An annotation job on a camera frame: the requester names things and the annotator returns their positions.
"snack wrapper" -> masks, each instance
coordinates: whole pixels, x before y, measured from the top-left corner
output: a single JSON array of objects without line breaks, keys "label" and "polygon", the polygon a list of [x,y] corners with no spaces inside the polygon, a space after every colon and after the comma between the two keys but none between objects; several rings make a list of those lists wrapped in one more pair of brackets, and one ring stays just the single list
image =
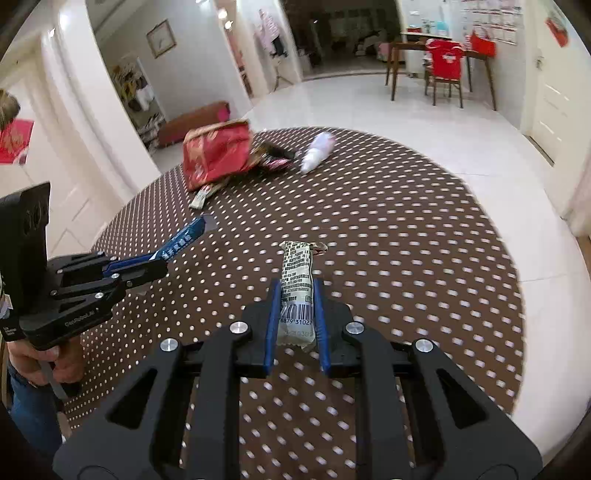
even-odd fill
[{"label": "snack wrapper", "polygon": [[277,345],[297,345],[309,351],[316,345],[312,255],[326,252],[323,243],[286,241],[281,270],[281,314]]},{"label": "snack wrapper", "polygon": [[203,210],[203,207],[205,206],[205,200],[207,200],[209,197],[213,196],[213,194],[216,193],[218,190],[221,190],[222,188],[224,188],[226,185],[228,185],[229,182],[230,182],[230,177],[226,177],[223,180],[220,180],[220,181],[217,181],[214,183],[208,183],[207,185],[204,185],[203,187],[201,187],[199,189],[199,191],[195,195],[195,198],[193,199],[193,201],[189,205],[189,208],[192,208],[195,210]]}]

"red fabric pouch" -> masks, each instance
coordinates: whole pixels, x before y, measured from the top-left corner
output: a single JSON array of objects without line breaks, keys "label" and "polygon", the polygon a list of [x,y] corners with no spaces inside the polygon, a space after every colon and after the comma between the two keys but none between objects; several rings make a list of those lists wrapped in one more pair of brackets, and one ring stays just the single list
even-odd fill
[{"label": "red fabric pouch", "polygon": [[190,192],[256,165],[250,158],[247,121],[237,120],[191,130],[183,144],[183,172]]}]

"jeans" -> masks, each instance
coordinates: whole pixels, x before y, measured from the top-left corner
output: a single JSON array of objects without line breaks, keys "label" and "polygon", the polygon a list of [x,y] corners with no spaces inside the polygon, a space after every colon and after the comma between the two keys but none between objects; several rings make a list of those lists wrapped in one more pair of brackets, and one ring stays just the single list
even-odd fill
[{"label": "jeans", "polygon": [[33,387],[8,366],[14,397],[10,416],[29,444],[49,462],[61,446],[55,396],[51,387]]}]

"clothes hanging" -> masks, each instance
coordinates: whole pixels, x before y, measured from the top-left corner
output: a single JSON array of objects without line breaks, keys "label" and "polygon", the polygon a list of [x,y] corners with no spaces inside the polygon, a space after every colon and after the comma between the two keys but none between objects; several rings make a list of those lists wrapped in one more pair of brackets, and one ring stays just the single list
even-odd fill
[{"label": "clothes hanging", "polygon": [[277,37],[273,40],[273,47],[275,48],[275,53],[280,57],[287,57],[287,50],[285,49],[283,42],[281,41],[281,37]]},{"label": "clothes hanging", "polygon": [[282,55],[284,53],[278,53],[276,50],[275,40],[279,38],[279,27],[275,23],[275,20],[268,13],[259,10],[261,16],[261,25],[259,26],[259,37],[263,48],[270,53],[270,55]]},{"label": "clothes hanging", "polygon": [[135,92],[135,98],[141,105],[142,110],[147,112],[150,109],[152,100],[154,100],[154,90],[150,84],[147,84],[144,88]]}]

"red bag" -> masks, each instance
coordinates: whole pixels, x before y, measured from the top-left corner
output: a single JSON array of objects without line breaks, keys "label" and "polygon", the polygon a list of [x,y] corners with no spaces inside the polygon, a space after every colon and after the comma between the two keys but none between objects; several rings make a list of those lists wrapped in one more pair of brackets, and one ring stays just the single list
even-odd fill
[{"label": "red bag", "polygon": [[33,121],[17,118],[0,132],[0,164],[24,165],[33,133]]},{"label": "red bag", "polygon": [[472,36],[470,37],[470,43],[472,43],[472,50],[482,53],[487,57],[496,56],[496,43],[491,40],[488,32],[483,28],[484,35],[486,38],[481,38],[476,35],[476,30],[472,30]]},{"label": "red bag", "polygon": [[191,130],[183,142],[183,172],[190,192],[256,165],[250,158],[248,121],[236,120]]}]

